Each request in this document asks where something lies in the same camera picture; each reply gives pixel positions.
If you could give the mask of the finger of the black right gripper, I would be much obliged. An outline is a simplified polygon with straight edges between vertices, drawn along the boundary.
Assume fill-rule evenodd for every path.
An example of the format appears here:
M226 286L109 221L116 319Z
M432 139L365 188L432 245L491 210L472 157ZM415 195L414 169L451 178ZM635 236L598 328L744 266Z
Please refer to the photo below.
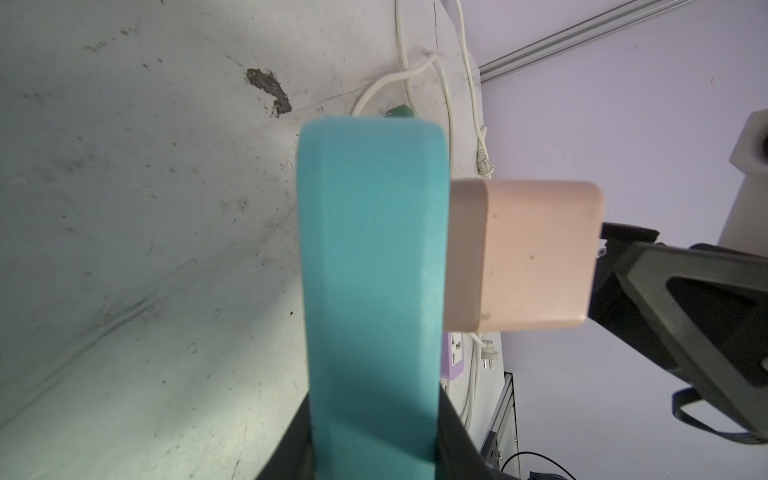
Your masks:
M671 247L658 235L603 225L589 318L687 383L672 396L677 420L716 434L684 410L705 401L741 428L719 437L766 440L766 258L708 244Z

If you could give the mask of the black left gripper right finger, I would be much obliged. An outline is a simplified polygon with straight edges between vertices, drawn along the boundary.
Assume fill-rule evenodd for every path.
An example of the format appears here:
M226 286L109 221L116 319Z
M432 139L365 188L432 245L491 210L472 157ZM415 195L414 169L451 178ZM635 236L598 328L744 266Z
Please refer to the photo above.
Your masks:
M437 480L501 480L514 476L492 469L472 443L447 395L439 396Z

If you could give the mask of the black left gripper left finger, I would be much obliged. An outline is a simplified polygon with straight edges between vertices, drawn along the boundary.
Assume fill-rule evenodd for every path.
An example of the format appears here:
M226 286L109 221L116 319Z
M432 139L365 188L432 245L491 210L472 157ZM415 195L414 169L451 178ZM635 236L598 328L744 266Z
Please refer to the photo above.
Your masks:
M286 429L281 441L257 480L312 480L315 455L309 395L306 395Z

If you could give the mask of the purple power strip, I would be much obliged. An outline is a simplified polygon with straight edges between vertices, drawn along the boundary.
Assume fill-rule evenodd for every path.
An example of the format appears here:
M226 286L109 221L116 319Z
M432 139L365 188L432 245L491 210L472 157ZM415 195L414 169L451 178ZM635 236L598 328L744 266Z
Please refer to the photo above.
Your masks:
M453 381L464 371L465 341L461 332L444 332L442 339L442 354L440 378Z

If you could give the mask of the pink plug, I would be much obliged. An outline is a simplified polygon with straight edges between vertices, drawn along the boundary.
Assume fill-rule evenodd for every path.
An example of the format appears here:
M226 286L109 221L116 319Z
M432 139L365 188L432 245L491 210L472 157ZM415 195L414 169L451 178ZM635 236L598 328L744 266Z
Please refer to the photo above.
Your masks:
M444 329L582 325L603 216L603 194L591 182L452 181Z

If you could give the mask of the teal triangular power strip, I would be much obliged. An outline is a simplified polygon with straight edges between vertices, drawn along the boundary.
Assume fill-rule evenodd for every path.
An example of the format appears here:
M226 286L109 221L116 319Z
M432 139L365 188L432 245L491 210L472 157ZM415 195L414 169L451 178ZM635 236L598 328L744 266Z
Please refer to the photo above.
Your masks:
M327 117L301 130L297 206L319 479L431 479L450 169L440 126Z

